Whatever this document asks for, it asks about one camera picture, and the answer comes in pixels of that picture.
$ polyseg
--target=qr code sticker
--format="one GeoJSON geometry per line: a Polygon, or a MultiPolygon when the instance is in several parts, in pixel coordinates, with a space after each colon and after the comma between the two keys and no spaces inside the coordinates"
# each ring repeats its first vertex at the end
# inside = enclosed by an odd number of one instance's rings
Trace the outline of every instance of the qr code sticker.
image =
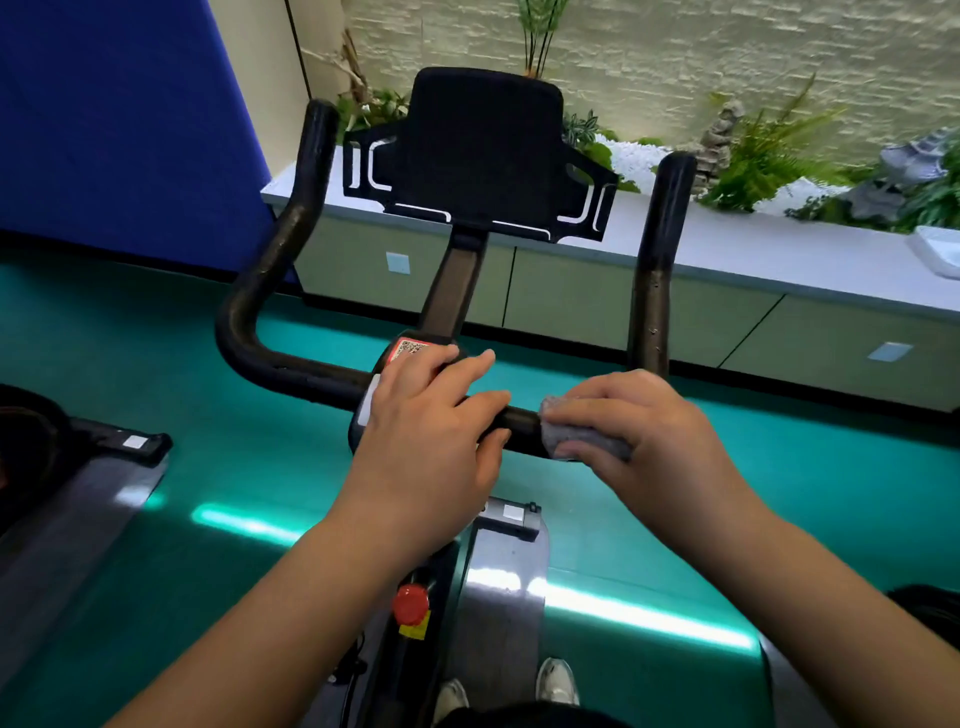
{"type": "Polygon", "coordinates": [[[404,352],[415,353],[420,351],[423,347],[428,346],[430,345],[425,341],[417,341],[416,339],[400,339],[399,344],[396,345],[394,352],[390,355],[390,360],[393,361],[404,352]]]}

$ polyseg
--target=black handlebar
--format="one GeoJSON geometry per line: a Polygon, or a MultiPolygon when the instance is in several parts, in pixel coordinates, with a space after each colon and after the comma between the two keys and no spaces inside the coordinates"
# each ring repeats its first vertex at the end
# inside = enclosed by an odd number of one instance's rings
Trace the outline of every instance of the black handlebar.
{"type": "MultiPolygon", "coordinates": [[[[217,347],[240,376],[265,389],[302,400],[355,410],[372,374],[274,352],[256,335],[263,304],[293,265],[324,208],[336,148],[338,114],[327,102],[307,105],[290,202],[280,213],[260,258],[230,287],[217,314],[217,347]]],[[[680,242],[695,162],[674,153],[660,164],[637,259],[628,363],[662,376],[667,365],[669,282],[680,242]]],[[[547,453],[536,412],[507,407],[493,427],[508,427],[507,448],[539,457],[547,453]]]]}

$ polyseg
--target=white brick wall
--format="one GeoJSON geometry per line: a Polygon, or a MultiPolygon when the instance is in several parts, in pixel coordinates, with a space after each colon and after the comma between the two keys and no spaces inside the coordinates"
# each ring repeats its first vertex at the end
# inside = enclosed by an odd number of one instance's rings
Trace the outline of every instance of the white brick wall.
{"type": "MultiPolygon", "coordinates": [[[[425,65],[522,70],[515,0],[348,12],[375,85],[406,90],[425,65]]],[[[843,157],[960,125],[960,0],[569,0],[545,78],[621,134],[678,142],[709,123],[711,91],[776,106],[814,70],[817,105],[848,107],[825,142],[843,157]]]]}

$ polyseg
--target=teal floor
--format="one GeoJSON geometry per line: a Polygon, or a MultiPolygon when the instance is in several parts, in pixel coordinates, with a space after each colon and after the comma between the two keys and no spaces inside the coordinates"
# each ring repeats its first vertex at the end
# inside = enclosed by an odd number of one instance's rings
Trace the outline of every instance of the teal floor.
{"type": "MultiPolygon", "coordinates": [[[[56,635],[0,695],[4,726],[96,726],[323,516],[348,413],[258,389],[213,343],[220,284],[0,250],[0,381],[71,414],[169,432],[170,470],[56,635]]],[[[399,327],[275,297],[277,349],[366,369],[399,327]]],[[[487,346],[465,342],[473,351],[487,346]]],[[[609,366],[493,344],[485,386],[536,408],[609,366]]],[[[880,588],[960,588],[955,433],[676,379],[763,498],[880,588]]],[[[544,650],[634,726],[769,726],[756,633],[583,466],[507,453],[496,494],[551,536],[544,650]]]]}

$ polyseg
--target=blue wall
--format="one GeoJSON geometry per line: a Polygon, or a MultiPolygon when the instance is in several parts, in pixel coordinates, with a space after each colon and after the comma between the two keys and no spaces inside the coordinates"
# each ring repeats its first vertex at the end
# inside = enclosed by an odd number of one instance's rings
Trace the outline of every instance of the blue wall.
{"type": "Polygon", "coordinates": [[[269,178],[205,0],[3,0],[0,230],[236,270],[269,178]]]}

